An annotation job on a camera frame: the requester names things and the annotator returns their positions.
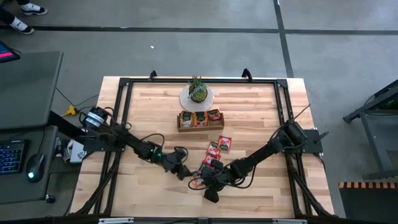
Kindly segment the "dark keyboard tray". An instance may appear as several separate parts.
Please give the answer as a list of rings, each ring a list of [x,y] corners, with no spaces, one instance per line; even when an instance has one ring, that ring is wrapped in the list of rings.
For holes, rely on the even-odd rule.
[[[0,205],[43,200],[45,198],[50,175],[50,164],[54,157],[57,132],[58,129],[55,126],[0,131],[0,141],[28,141],[21,172],[18,174],[0,175]],[[40,181],[30,183],[27,180],[25,170],[29,158],[37,153],[45,155],[44,176]]]

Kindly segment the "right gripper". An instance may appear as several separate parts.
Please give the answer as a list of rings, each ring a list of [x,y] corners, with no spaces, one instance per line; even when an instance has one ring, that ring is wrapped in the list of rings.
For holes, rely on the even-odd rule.
[[[215,162],[215,168],[204,168],[204,184],[206,186],[204,198],[213,203],[219,201],[218,192],[223,190],[225,186],[238,187],[246,178],[241,160],[234,160],[226,166],[222,166],[223,164],[220,161]]]

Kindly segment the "silver metal bracket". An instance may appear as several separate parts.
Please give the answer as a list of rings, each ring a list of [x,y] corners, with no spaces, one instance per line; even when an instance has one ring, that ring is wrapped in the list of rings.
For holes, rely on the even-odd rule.
[[[272,224],[308,224],[308,222],[301,219],[275,218],[272,220]]]
[[[98,224],[134,224],[133,217],[100,218]]]

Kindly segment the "cream tea packet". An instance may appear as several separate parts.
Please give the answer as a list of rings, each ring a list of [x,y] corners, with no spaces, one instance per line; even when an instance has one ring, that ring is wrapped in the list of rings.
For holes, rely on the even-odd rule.
[[[182,111],[179,114],[179,120],[181,128],[190,128],[192,127],[193,123],[193,113],[189,111]]]

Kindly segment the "yellow power plug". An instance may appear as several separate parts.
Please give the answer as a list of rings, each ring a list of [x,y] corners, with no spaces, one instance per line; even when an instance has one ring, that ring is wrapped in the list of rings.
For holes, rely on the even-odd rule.
[[[66,110],[66,112],[62,115],[62,117],[75,116],[77,114],[78,110],[73,105],[70,105],[69,108]]]

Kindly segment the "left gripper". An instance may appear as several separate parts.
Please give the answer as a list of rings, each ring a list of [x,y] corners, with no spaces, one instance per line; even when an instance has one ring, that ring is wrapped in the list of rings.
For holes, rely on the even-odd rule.
[[[188,155],[184,152],[173,152],[165,154],[163,158],[163,168],[165,172],[170,171],[176,174],[179,180],[193,175],[193,172],[184,164]]]

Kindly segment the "wooden three-compartment box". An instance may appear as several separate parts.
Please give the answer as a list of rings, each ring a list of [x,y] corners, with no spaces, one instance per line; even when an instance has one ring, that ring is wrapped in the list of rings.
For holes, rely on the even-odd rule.
[[[222,130],[224,129],[224,114],[222,114],[222,120],[221,121],[209,121],[208,119],[208,126],[205,127],[194,127],[194,118],[193,118],[193,123],[192,127],[190,128],[181,128],[180,127],[180,120],[179,120],[179,115],[177,116],[177,129],[178,132],[192,132],[192,131],[214,131],[214,130]]]

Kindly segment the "dark metal stand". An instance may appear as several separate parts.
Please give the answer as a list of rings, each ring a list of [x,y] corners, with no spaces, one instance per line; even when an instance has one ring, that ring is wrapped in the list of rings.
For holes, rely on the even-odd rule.
[[[366,174],[364,180],[398,177],[390,152],[398,153],[398,80],[371,95],[360,108],[343,117],[351,123],[359,118],[374,154],[377,172]]]

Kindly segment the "black crate striped edge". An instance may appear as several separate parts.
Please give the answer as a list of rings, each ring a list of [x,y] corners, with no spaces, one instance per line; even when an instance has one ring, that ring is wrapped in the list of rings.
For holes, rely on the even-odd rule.
[[[346,218],[398,224],[398,182],[340,182]]]

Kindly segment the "white sneakers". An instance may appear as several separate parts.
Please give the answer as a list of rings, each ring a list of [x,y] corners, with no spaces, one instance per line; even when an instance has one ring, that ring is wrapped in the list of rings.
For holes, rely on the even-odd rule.
[[[16,0],[21,11],[27,15],[43,16],[48,13],[48,10],[40,5],[31,3],[30,0]],[[34,32],[34,28],[28,26],[26,23],[18,19],[14,14],[5,10],[0,6],[0,21],[9,25],[14,30],[20,32],[21,34],[30,35]]]

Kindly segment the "white patterned box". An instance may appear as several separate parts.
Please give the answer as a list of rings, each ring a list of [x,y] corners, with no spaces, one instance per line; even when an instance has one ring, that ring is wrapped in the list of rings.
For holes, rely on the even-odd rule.
[[[65,163],[79,164],[87,155],[87,152],[83,150],[84,145],[74,140],[63,140],[62,141],[62,158]]]

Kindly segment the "grey desk top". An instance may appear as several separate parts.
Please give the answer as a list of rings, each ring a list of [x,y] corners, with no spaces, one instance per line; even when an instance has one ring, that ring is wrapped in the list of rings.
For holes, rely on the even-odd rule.
[[[61,51],[36,52],[0,64],[0,130],[46,126],[62,60]]]

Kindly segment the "black computer monitor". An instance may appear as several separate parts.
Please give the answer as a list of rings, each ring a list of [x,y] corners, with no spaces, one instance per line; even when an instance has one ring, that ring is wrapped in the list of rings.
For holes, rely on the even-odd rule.
[[[0,63],[19,60],[21,57],[4,42],[0,41]]]

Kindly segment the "backlit computer keyboard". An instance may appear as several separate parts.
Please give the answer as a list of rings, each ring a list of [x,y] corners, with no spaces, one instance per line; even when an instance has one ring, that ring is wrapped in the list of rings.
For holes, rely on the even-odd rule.
[[[0,175],[21,172],[27,144],[27,140],[0,141]]]

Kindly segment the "black computer mouse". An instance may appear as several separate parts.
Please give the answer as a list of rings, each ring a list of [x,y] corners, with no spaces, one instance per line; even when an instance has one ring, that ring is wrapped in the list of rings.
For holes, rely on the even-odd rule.
[[[30,183],[36,183],[44,176],[45,155],[41,153],[34,154],[27,162],[26,176]]]

